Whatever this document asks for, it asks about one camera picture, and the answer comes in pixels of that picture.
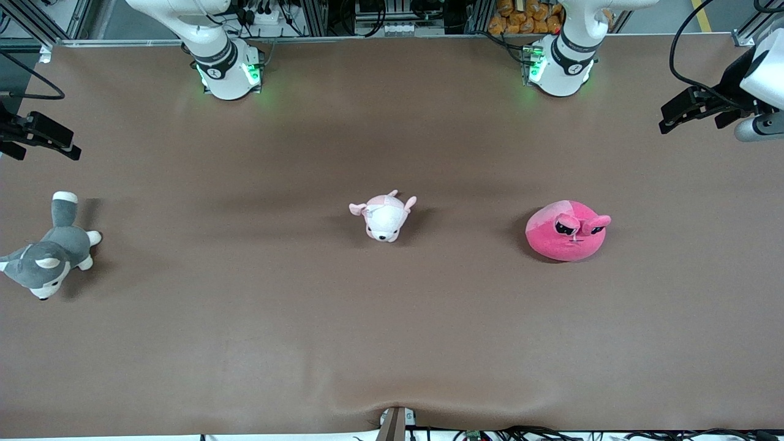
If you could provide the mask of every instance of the stuffed animal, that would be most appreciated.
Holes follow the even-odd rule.
[[[537,211],[525,225],[531,248],[556,261],[578,261],[604,242],[610,216],[599,216],[575,201],[558,201]]]
[[[98,231],[84,231],[73,225],[76,220],[76,195],[58,191],[52,197],[54,228],[41,242],[0,257],[0,271],[28,288],[38,299],[54,295],[73,267],[88,270],[93,266],[90,247],[101,240]]]
[[[365,231],[368,236],[379,242],[394,242],[400,234],[411,207],[416,204],[416,196],[412,196],[405,205],[395,198],[397,190],[389,195],[376,196],[366,204],[349,204],[348,209],[354,216],[365,218]]]

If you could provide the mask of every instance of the yellow tape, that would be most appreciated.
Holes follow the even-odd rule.
[[[691,5],[694,6],[694,9],[697,9],[698,6],[702,4],[702,0],[691,0]],[[705,14],[705,10],[701,10],[697,13],[697,23],[699,23],[699,30],[702,32],[713,32],[710,29],[710,23],[708,23],[708,16]]]

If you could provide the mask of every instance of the plush toy eye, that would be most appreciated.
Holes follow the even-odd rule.
[[[555,231],[558,231],[558,234],[560,235],[570,236],[575,234],[574,228],[569,228],[566,225],[563,225],[561,222],[555,223]]]

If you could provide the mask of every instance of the brown table surface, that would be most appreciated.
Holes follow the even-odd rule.
[[[176,47],[57,49],[71,162],[0,161],[2,249],[57,190],[104,233],[39,302],[0,278],[0,436],[784,425],[784,148],[707,119],[659,134],[685,85],[670,37],[609,38],[575,97],[521,85],[490,41],[280,46],[264,91],[200,92]],[[684,38],[713,83],[741,53]],[[34,87],[44,91],[44,87]],[[419,204],[381,244],[350,202]],[[559,199],[612,215],[587,261],[521,242]]]

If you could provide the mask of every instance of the small pink plush mouse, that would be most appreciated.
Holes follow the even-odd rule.
[[[416,196],[412,196],[405,205],[396,198],[397,190],[389,195],[376,196],[365,204],[349,204],[348,209],[354,216],[365,218],[365,232],[379,242],[394,242],[400,234],[411,207],[416,204]]]
[[[531,248],[556,261],[578,261],[596,253],[604,242],[610,216],[575,201],[558,201],[534,213],[525,225]]]

